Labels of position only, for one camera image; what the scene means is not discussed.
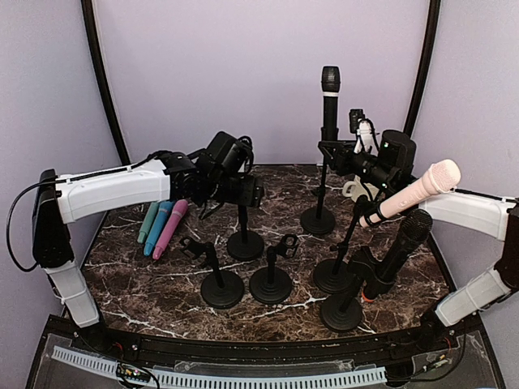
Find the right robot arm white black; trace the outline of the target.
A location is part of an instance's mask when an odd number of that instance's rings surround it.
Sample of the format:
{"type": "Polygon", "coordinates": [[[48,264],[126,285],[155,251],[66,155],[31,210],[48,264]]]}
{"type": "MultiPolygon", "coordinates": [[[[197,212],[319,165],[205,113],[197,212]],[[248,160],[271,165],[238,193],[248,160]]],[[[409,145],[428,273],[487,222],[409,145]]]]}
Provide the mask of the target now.
{"type": "Polygon", "coordinates": [[[458,189],[461,171],[450,159],[436,162],[419,178],[410,175],[415,144],[408,135],[386,130],[377,155],[361,141],[321,140],[318,148],[339,175],[354,173],[387,195],[362,207],[357,225],[374,227],[413,207],[433,220],[485,233],[504,243],[500,258],[464,287],[450,293],[414,334],[414,345],[430,352],[465,317],[518,291],[518,201],[458,189]]]}

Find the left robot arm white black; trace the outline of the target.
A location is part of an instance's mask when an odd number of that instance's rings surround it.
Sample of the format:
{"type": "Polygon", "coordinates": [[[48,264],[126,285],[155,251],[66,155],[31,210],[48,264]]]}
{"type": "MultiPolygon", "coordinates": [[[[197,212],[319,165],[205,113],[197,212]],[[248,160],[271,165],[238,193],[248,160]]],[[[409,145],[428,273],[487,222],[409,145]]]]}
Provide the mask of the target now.
{"type": "Polygon", "coordinates": [[[32,257],[58,290],[82,338],[97,353],[114,347],[114,334],[90,293],[71,247],[67,226],[86,216],[137,203],[189,199],[198,207],[213,201],[259,207],[262,180],[251,174],[252,141],[218,132],[210,144],[190,154],[160,150],[133,165],[92,173],[52,169],[21,191],[36,191],[32,211],[32,257]]]}

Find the blue microphone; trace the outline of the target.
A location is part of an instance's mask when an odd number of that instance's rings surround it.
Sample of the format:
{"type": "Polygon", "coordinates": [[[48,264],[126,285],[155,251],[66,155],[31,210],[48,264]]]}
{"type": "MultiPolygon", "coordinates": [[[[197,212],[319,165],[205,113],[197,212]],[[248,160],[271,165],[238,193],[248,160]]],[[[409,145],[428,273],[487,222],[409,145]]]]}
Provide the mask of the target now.
{"type": "Polygon", "coordinates": [[[144,255],[151,256],[152,252],[158,242],[163,228],[169,219],[172,212],[174,202],[163,201],[158,203],[157,213],[153,219],[152,227],[144,244],[144,255]]]}

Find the mint green microphone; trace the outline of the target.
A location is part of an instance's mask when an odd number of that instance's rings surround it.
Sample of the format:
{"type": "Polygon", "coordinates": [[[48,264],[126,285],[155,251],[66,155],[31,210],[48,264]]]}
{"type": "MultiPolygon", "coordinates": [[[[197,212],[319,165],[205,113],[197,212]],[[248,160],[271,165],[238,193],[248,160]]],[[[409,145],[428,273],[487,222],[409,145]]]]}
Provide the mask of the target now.
{"type": "Polygon", "coordinates": [[[156,215],[157,215],[157,212],[158,212],[158,209],[159,209],[159,203],[158,202],[154,202],[154,203],[150,203],[149,207],[148,207],[148,210],[147,210],[147,213],[144,217],[144,220],[141,224],[141,227],[139,229],[139,236],[137,238],[137,242],[139,244],[143,244],[145,243],[150,231],[151,231],[151,228],[152,228],[152,225],[153,225],[153,222],[156,218],[156,215]]]}

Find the black mic stand blue mic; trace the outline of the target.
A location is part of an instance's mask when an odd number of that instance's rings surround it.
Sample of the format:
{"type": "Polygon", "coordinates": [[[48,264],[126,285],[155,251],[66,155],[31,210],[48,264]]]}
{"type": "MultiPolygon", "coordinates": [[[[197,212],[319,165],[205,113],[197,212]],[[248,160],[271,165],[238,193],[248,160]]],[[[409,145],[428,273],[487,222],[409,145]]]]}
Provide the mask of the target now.
{"type": "Polygon", "coordinates": [[[229,256],[240,262],[259,259],[264,252],[264,240],[256,232],[248,228],[248,213],[245,206],[238,206],[239,230],[233,233],[227,243],[229,256]]]}

